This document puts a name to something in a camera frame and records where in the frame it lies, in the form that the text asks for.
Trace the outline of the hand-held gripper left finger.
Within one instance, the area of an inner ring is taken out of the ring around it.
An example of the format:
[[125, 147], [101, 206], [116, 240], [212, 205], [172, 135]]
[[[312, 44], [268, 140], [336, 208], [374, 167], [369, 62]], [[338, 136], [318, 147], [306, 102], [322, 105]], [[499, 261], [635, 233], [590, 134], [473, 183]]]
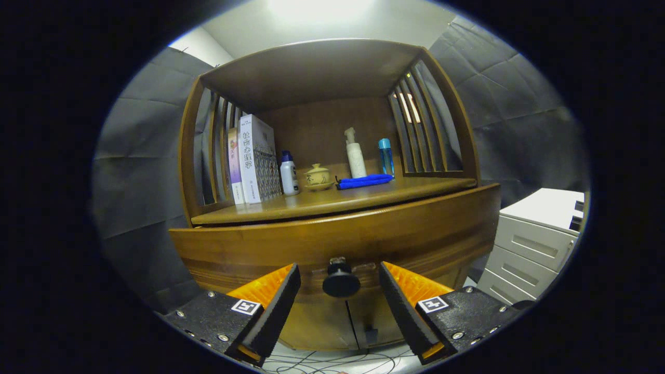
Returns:
[[191, 267], [200, 292], [156, 316], [206, 350], [261, 367], [301, 287], [299, 266], [193, 262]]

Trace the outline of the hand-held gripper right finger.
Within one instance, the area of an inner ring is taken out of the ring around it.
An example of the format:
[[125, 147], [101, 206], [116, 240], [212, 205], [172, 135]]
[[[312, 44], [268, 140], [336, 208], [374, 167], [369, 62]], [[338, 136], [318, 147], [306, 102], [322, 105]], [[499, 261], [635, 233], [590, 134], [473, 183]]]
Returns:
[[404, 341], [423, 365], [467, 351], [535, 304], [504, 303], [473, 286], [453, 290], [387, 261], [378, 275]]

